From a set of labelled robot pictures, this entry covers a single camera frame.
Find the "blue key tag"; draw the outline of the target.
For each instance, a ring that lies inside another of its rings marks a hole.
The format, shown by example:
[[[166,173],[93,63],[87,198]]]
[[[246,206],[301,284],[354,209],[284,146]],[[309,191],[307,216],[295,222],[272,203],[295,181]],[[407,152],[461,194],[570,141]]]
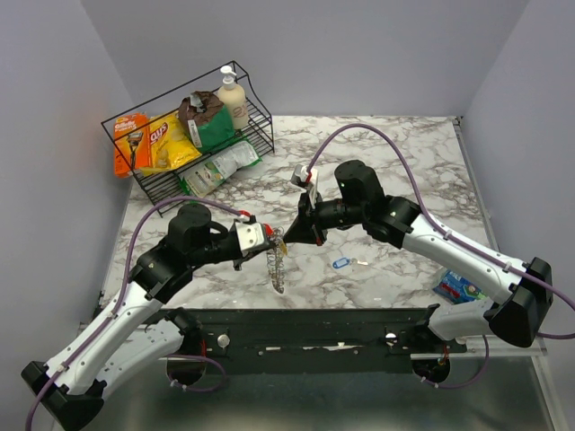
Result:
[[[351,259],[349,258],[339,258],[332,263],[334,269],[345,268],[351,264]]]

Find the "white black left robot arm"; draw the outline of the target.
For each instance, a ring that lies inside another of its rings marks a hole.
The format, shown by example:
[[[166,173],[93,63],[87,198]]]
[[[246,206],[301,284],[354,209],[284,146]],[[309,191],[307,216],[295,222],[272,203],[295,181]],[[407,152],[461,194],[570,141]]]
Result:
[[[46,362],[32,361],[22,378],[35,393],[33,409],[43,406],[65,430],[81,430],[100,412],[113,390],[147,363],[175,352],[192,353],[198,331],[165,321],[158,340],[143,339],[128,352],[126,339],[208,264],[231,261],[236,269],[271,248],[271,228],[254,215],[221,205],[234,216],[231,227],[213,221],[213,202],[185,198],[165,237],[127,265],[120,290],[98,316]]]

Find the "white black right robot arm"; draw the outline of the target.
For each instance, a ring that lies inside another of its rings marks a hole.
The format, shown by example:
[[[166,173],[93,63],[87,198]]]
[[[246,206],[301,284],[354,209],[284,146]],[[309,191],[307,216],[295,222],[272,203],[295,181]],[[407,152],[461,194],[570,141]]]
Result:
[[[291,181],[304,193],[284,242],[322,246],[329,230],[359,225],[372,239],[431,259],[471,281],[485,299],[432,307],[413,330],[414,343],[423,351],[478,335],[494,335],[515,347],[533,344],[553,303],[551,292],[539,285],[551,279],[547,262],[505,257],[426,217],[420,205],[385,194],[376,172],[359,160],[340,164],[334,175],[341,197],[324,200],[317,190],[317,170],[294,169]]]

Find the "white green snack pouch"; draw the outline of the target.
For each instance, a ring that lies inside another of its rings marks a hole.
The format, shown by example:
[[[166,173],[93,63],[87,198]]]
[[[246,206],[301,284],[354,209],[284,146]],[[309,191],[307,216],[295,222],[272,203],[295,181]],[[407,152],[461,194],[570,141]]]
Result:
[[[260,161],[253,145],[240,141],[185,171],[181,176],[182,185],[189,195],[204,198],[237,171]]]

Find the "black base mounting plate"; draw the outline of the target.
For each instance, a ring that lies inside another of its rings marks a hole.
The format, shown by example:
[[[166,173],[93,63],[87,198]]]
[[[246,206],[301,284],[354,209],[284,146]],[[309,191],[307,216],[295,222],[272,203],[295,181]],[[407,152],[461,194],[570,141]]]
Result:
[[[412,357],[464,353],[407,309],[166,309],[128,336],[112,361],[206,353],[229,374],[410,373]]]

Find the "yellow chips bag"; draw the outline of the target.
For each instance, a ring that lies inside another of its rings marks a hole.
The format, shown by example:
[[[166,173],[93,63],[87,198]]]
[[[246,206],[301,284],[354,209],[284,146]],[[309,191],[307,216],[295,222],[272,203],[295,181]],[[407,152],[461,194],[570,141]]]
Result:
[[[152,117],[149,125],[151,165],[139,171],[145,175],[169,172],[201,157],[187,138],[176,113]]]

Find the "green brown bag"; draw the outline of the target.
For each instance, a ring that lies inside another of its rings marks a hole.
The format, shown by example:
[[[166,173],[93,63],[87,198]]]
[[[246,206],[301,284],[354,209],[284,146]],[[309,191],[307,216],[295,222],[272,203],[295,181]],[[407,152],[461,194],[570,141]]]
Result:
[[[201,154],[228,145],[235,135],[227,107],[213,92],[197,91],[181,101],[178,120],[186,137]]]

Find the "orange razor package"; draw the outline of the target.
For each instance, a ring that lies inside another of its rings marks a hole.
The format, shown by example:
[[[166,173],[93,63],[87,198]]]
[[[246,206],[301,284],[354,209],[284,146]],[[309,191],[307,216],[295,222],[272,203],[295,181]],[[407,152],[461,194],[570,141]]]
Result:
[[[141,168],[148,168],[150,154],[149,119],[136,112],[116,119],[113,128],[114,173],[126,178]]]

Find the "cream lotion pump bottle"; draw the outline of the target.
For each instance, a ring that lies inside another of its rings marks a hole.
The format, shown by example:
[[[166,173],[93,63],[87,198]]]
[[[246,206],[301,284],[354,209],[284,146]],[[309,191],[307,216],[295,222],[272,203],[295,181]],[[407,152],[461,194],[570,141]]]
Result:
[[[237,73],[225,65],[220,68],[223,75],[222,85],[217,90],[218,99],[226,106],[232,119],[234,129],[245,128],[249,121],[246,96],[243,87],[236,82]]]

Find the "blue green toothbrush pack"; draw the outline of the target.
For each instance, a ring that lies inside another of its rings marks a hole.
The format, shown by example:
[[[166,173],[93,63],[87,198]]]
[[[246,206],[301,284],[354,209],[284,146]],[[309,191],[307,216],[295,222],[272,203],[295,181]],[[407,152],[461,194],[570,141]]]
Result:
[[[433,291],[453,304],[470,303],[487,298],[479,287],[451,270],[441,274]]]

